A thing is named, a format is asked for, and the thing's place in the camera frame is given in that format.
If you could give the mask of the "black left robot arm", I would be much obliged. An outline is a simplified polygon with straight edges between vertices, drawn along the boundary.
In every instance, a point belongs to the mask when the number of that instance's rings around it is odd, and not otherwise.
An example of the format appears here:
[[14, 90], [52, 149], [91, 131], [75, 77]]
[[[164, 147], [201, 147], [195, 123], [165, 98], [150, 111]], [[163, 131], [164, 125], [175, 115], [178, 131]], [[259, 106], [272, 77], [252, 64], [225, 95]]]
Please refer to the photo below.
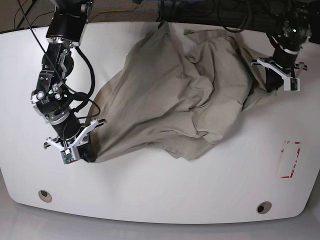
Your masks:
[[253, 65], [265, 68], [267, 92], [284, 87], [298, 91], [296, 63], [303, 44], [312, 35], [308, 4], [297, 0], [161, 0], [159, 19], [168, 22], [220, 26], [237, 34], [245, 30], [265, 33], [274, 52], [259, 57]]

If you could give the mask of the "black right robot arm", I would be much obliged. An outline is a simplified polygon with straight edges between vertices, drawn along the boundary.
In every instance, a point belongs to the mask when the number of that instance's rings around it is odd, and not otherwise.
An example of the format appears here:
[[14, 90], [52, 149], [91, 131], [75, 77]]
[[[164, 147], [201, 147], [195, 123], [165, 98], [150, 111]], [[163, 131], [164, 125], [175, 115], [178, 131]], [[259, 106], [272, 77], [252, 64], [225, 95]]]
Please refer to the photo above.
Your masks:
[[[80, 159], [92, 163], [97, 157], [91, 144], [90, 130], [75, 114], [89, 103], [95, 89], [92, 65], [79, 49], [93, 1], [55, 0], [53, 3], [55, 12], [46, 34], [49, 44], [42, 58], [36, 88], [31, 94], [31, 103], [57, 133], [56, 138], [47, 139], [45, 148], [59, 148], [65, 164]], [[67, 87], [67, 76], [74, 67], [72, 48], [76, 49], [89, 68], [91, 86], [88, 93]]]

